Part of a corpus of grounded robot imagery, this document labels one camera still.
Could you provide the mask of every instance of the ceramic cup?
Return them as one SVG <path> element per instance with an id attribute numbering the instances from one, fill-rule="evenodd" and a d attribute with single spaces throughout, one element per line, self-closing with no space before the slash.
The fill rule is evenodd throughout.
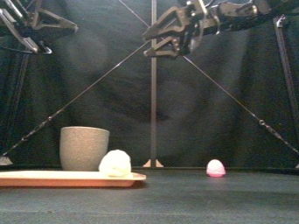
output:
<path id="1" fill-rule="evenodd" d="M 60 165 L 64 171 L 95 172 L 108 153 L 105 129 L 64 127 L 60 129 Z"/>

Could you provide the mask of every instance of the black floor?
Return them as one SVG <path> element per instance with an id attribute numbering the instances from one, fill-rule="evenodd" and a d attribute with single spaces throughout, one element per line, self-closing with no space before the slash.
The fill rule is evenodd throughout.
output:
<path id="1" fill-rule="evenodd" d="M 0 223 L 299 223 L 299 176 L 139 170 L 129 188 L 0 188 Z"/>

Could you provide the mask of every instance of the small white object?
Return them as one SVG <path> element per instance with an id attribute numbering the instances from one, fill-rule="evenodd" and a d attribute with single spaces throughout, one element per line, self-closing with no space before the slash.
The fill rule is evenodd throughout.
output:
<path id="1" fill-rule="evenodd" d="M 108 177 L 128 178 L 131 173 L 131 157 L 121 150 L 112 150 L 103 157 L 97 170 Z"/>
<path id="2" fill-rule="evenodd" d="M 212 178 L 221 178 L 225 175 L 225 168 L 217 159 L 212 159 L 207 166 L 207 173 Z"/>
<path id="3" fill-rule="evenodd" d="M 12 165 L 9 157 L 0 157 L 0 165 Z"/>

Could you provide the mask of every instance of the metal pole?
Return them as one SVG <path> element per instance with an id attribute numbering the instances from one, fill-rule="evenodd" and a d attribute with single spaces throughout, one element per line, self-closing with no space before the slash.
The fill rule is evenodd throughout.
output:
<path id="1" fill-rule="evenodd" d="M 152 0 L 152 24 L 156 21 L 156 0 Z M 151 167 L 156 167 L 156 58 L 152 58 L 152 86 L 151 86 Z"/>

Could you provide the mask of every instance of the black backdrop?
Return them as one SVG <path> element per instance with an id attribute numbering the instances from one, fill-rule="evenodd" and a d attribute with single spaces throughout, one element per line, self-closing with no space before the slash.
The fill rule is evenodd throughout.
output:
<path id="1" fill-rule="evenodd" d="M 157 17 L 176 4 L 157 1 Z M 155 147 L 164 166 L 205 166 L 217 158 L 229 167 L 293 168 L 295 152 L 220 89 L 297 147 L 273 21 L 204 36 L 187 58 L 157 59 L 153 84 L 152 61 L 143 55 L 151 43 L 140 47 L 151 7 L 147 0 L 44 1 L 44 8 L 75 22 L 79 32 L 52 44 L 52 55 L 0 52 L 1 151 L 103 78 L 9 153 L 16 165 L 60 165 L 60 129 L 80 125 L 109 130 L 108 148 L 124 150 L 135 166 L 145 163 Z M 291 17 L 284 27 L 295 88 L 297 24 Z M 8 37 L 1 45 L 17 47 Z"/>

